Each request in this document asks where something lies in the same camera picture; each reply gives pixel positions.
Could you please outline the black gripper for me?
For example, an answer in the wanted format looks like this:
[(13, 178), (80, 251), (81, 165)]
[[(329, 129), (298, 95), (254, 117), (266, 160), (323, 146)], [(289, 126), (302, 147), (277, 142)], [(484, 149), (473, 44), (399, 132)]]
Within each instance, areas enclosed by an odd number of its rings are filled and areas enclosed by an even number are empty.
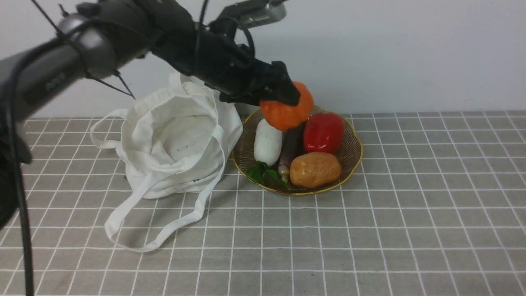
[(259, 105), (278, 102), (297, 106), (300, 92), (288, 81), (284, 62), (255, 57), (255, 43), (248, 29), (241, 30), (246, 44), (235, 43), (236, 29), (197, 30), (197, 77), (220, 92), (220, 101)]

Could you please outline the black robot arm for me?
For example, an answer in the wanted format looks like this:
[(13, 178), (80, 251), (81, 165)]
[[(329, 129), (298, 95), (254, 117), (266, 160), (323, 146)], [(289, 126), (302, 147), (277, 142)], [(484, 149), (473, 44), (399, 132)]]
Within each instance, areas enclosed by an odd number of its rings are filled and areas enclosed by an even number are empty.
[(152, 53), (181, 74), (220, 92), (220, 101), (296, 106), (299, 90), (284, 62), (255, 57), (250, 28), (281, 21), (282, 0), (244, 0), (204, 23), (176, 0), (98, 0), (62, 12), (56, 36), (1, 60), (1, 227), (19, 209), (20, 164), (32, 156), (19, 123), (80, 79), (103, 82), (134, 59)]

